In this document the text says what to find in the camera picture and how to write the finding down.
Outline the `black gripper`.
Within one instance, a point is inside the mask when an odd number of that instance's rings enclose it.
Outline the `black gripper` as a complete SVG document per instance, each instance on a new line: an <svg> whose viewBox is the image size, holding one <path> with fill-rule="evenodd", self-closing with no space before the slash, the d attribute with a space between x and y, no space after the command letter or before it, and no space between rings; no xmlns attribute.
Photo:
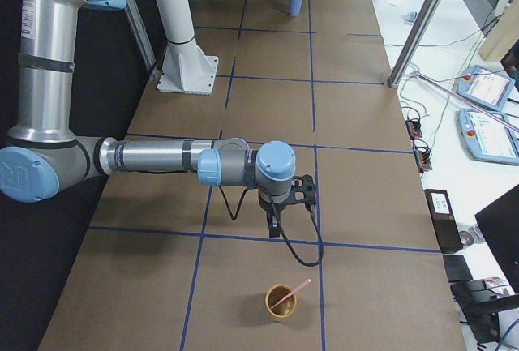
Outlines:
<svg viewBox="0 0 519 351"><path fill-rule="evenodd" d="M275 206L276 210L283 210L289 205L300 203L296 198L295 190L288 190L280 195L270 195L263 189L258 189L259 205L263 210L272 210ZM276 214L274 211L266 211L268 223L268 236L271 238L278 238L281 236L281 228L279 226Z"/></svg>

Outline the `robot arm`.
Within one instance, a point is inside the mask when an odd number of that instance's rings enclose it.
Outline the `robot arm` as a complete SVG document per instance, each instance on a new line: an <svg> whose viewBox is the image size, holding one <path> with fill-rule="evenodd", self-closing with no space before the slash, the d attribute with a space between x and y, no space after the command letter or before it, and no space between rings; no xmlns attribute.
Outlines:
<svg viewBox="0 0 519 351"><path fill-rule="evenodd" d="M79 9L121 10L127 0L23 0L18 120L1 150L1 190L35 203L115 172L195 173L208 186L256 190L271 236L282 210L302 201L303 179L288 144L251 149L242 139L118 141L69 127Z"/></svg>

